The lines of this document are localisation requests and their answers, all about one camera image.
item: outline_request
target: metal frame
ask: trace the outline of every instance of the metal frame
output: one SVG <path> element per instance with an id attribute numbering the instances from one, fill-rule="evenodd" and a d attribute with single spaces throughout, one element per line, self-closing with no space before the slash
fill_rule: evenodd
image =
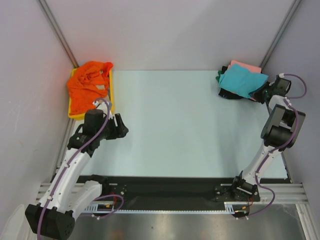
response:
<path id="1" fill-rule="evenodd" d="M 39 201 L 40 198 L 44 196 L 50 187 L 51 183 L 42 183 L 36 198 Z M 82 187 L 84 183 L 76 183 L 72 189 L 71 194 L 76 194 Z M 231 184 L 222 184 L 222 186 L 231 186 Z M 306 196 L 303 185 L 300 184 L 262 184 L 264 187 L 268 187 L 275 192 L 275 200 L 273 204 L 296 204 L 296 205 L 309 205 L 308 198 Z M 272 193 L 264 188 L 258 188 L 260 201 L 254 202 L 255 205 L 266 205 L 269 203 L 273 197 Z M 93 201 L 84 211 L 84 213 L 105 213 L 104 211 L 97 211 L 98 204 L 106 205 L 112 204 L 113 201 Z M 194 210 L 194 211 L 161 211 L 161 210 L 119 210 L 119 213 L 166 213 L 166 214 L 233 214 L 232 205 L 243 205 L 243 202 L 239 201 L 227 201 L 224 202 L 225 210 Z"/>
<path id="2" fill-rule="evenodd" d="M 315 225 L 315 220 L 312 216 L 310 205 L 297 204 L 296 209 L 299 214 L 300 222 L 301 222 L 306 240 L 320 239 L 320 234 Z"/>
<path id="3" fill-rule="evenodd" d="M 56 19 L 55 19 L 55 16 L 53 15 L 52 11 L 50 10 L 48 3 L 46 2 L 46 0 L 37 0 L 37 2 L 39 3 L 39 6 L 42 9 L 42 11 L 43 11 L 49 25 L 51 26 L 54 34 L 59 39 L 61 46 L 63 47 L 63 50 L 65 51 L 65 53 L 69 57 L 73 67 L 78 68 L 79 65 L 77 63 L 77 60 L 76 60 L 73 52 L 71 51 L 69 44 L 67 43 L 67 40 L 66 40 L 63 32 L 61 31 L 61 28 L 59 27 Z"/>
<path id="4" fill-rule="evenodd" d="M 271 43 L 268 51 L 266 52 L 265 56 L 263 57 L 262 62 L 260 63 L 260 67 L 262 68 L 262 70 L 267 65 L 272 53 L 275 51 L 275 48 L 277 47 L 278 43 L 282 39 L 284 33 L 286 32 L 289 24 L 291 23 L 294 15 L 296 14 L 298 8 L 300 7 L 302 1 L 303 0 L 294 0 L 293 1 L 289 11 L 285 15 L 285 17 L 280 25 L 278 32 L 276 33 L 274 39 L 272 40 L 272 43 Z"/>

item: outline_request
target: white wall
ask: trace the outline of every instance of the white wall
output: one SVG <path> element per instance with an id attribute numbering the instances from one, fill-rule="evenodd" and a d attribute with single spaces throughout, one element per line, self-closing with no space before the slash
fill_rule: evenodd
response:
<path id="1" fill-rule="evenodd" d="M 72 65 L 36 0 L 0 7 L 0 234 L 51 177 L 66 128 Z"/>
<path id="2" fill-rule="evenodd" d="M 269 76 L 293 73 L 305 79 L 308 93 L 303 99 L 292 100 L 306 113 L 296 144 L 288 151 L 287 164 L 293 180 L 302 182 L 314 216 L 320 223 L 320 1 L 302 2 L 283 39 L 275 49 L 264 72 Z M 290 96 L 303 93 L 303 85 L 293 80 Z"/>
<path id="3" fill-rule="evenodd" d="M 80 65 L 218 70 L 259 65 L 293 0 L 48 0 Z"/>

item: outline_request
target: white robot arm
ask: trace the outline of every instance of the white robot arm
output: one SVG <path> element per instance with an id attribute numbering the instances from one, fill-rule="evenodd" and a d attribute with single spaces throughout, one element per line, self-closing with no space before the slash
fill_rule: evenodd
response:
<path id="1" fill-rule="evenodd" d="M 25 216 L 34 233 L 66 240 L 71 235 L 75 221 L 83 210 L 103 191 L 104 182 L 87 181 L 72 196 L 82 170 L 91 159 L 101 140 L 123 138 L 129 132 L 120 114 L 112 116 L 108 103 L 103 99 L 96 109 L 88 110 L 84 123 L 70 137 L 64 160 L 49 189 L 37 205 L 29 204 Z"/>
<path id="2" fill-rule="evenodd" d="M 255 99 L 272 110 L 261 132 L 261 146 L 251 163 L 234 178 L 231 187 L 215 188 L 217 202 L 260 200 L 258 186 L 264 172 L 276 156 L 294 145 L 306 117 L 294 109 L 286 97 L 290 86 L 291 81 L 277 76 L 275 82 L 266 83 L 257 91 Z"/>

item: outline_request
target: purple cable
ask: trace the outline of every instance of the purple cable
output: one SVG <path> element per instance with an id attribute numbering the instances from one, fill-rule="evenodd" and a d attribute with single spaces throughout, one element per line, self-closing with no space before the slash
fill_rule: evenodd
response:
<path id="1" fill-rule="evenodd" d="M 308 91 L 307 84 L 300 76 L 295 75 L 295 74 L 290 74 L 290 73 L 284 73 L 283 75 L 284 76 L 293 76 L 293 77 L 298 78 L 303 83 L 303 86 L 304 86 L 304 93 L 301 96 L 291 96 L 291 97 L 288 97 L 288 99 L 301 99 L 307 94 L 307 91 Z"/>
<path id="2" fill-rule="evenodd" d="M 106 215 L 104 215 L 104 216 L 100 216 L 100 217 L 99 217 L 100 219 L 105 219 L 105 218 L 107 218 L 107 217 L 110 217 L 110 216 L 113 215 L 116 211 L 118 211 L 119 209 L 121 209 L 122 206 L 123 206 L 124 203 L 125 203 L 124 198 L 123 198 L 121 195 L 118 195 L 118 194 L 110 194 L 110 195 L 99 196 L 99 197 L 97 197 L 94 201 L 101 200 L 101 199 L 106 199 L 106 198 L 109 198 L 109 197 L 117 197 L 117 198 L 120 198 L 120 199 L 121 199 L 121 204 L 120 204 L 120 206 L 119 206 L 117 209 L 109 212 L 108 214 L 106 214 Z M 80 217 L 92 217 L 92 214 L 89 214 L 89 213 L 88 213 L 88 214 L 81 214 Z"/>
<path id="3" fill-rule="evenodd" d="M 291 141 L 294 139 L 295 135 L 297 134 L 297 130 L 298 130 L 298 126 L 299 126 L 299 115 L 298 115 L 298 111 L 297 111 L 294 107 L 292 107 L 291 105 L 289 105 L 289 102 L 287 101 L 287 99 L 284 99 L 284 102 L 285 102 L 285 104 L 288 106 L 288 108 L 290 108 L 291 110 L 294 111 L 295 119 L 296 119 L 295 126 L 294 126 L 294 130 L 293 130 L 290 138 L 289 138 L 284 144 L 282 144 L 281 146 L 278 146 L 278 147 L 272 149 L 271 151 L 269 151 L 269 152 L 266 154 L 266 156 L 264 157 L 264 159 L 262 160 L 262 162 L 260 163 L 260 165 L 259 165 L 258 168 L 256 169 L 256 172 L 255 172 L 255 173 L 256 173 L 256 175 L 255 175 L 255 182 L 256 182 L 256 184 L 257 184 L 260 188 L 262 188 L 262 189 L 269 190 L 269 191 L 272 193 L 273 196 L 272 196 L 272 199 L 271 199 L 271 201 L 268 203 L 267 206 L 265 206 L 264 208 L 262 208 L 262 209 L 260 209 L 260 210 L 258 210 L 258 211 L 256 211 L 256 212 L 254 212 L 254 213 L 249 214 L 249 216 L 253 216 L 253 215 L 256 215 L 256 214 L 258 214 L 258 213 L 261 213 L 262 211 L 268 209 L 268 208 L 274 203 L 274 201 L 275 201 L 275 199 L 276 199 L 276 193 L 275 193 L 271 188 L 266 187 L 266 186 L 262 186 L 262 185 L 259 183 L 259 179 L 258 179 L 258 175 L 257 175 L 257 174 L 259 173 L 260 169 L 262 168 L 262 166 L 263 166 L 263 165 L 265 164 L 265 162 L 267 161 L 267 159 L 268 159 L 268 157 L 269 157 L 269 154 L 272 154 L 273 152 L 275 152 L 275 151 L 277 151 L 277 150 L 279 150 L 279 149 L 282 149 L 282 148 L 286 147 L 287 145 L 289 145 L 289 144 L 291 143 Z"/>
<path id="4" fill-rule="evenodd" d="M 72 157 L 70 157 L 69 161 L 66 163 L 67 165 L 70 165 L 70 163 L 75 159 L 75 157 L 78 155 L 78 153 L 80 153 L 84 148 L 86 148 L 90 143 L 92 143 L 99 135 L 100 133 L 103 131 L 103 129 L 105 128 L 105 126 L 107 125 L 107 122 L 109 120 L 109 116 L 110 116 L 110 107 L 109 107 L 109 104 L 108 102 L 102 98 L 102 97 L 98 97 L 96 98 L 94 101 L 103 101 L 106 105 L 106 108 L 107 108 L 107 114 L 106 114 L 106 118 L 105 118 L 105 121 L 104 123 L 102 124 L 102 127 L 99 129 L 99 131 L 89 140 L 87 141 L 82 147 L 80 147 L 73 155 Z M 54 194 L 55 194 L 55 191 L 63 177 L 63 175 L 65 174 L 67 170 L 67 167 L 64 167 L 61 174 L 59 175 L 58 179 L 56 180 L 53 188 L 52 188 L 52 191 L 50 193 L 50 197 L 52 197 Z M 45 215 L 45 211 L 49 205 L 49 202 L 50 202 L 50 199 L 47 199 L 47 201 L 45 202 L 44 206 L 43 206 L 43 209 L 41 211 L 41 214 L 40 214 L 40 218 L 39 218 L 39 222 L 38 222 L 38 227 L 37 227 L 37 230 L 36 230 L 36 236 L 37 236 L 37 240 L 41 240 L 41 225 L 42 225 L 42 222 L 43 222 L 43 219 L 44 219 L 44 215 Z"/>

